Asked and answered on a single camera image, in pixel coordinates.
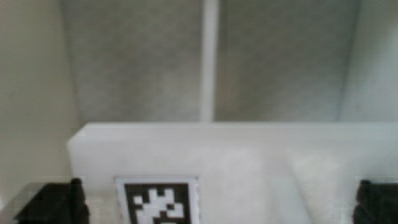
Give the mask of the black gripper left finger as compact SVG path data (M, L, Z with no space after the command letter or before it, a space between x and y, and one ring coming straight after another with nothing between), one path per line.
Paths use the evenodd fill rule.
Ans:
M16 224L89 224L89 206L80 178L48 183L14 215Z

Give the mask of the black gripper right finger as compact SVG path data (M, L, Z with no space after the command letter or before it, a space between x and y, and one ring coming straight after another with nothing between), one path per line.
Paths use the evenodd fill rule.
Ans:
M398 183L362 180L355 201L353 224L398 224Z

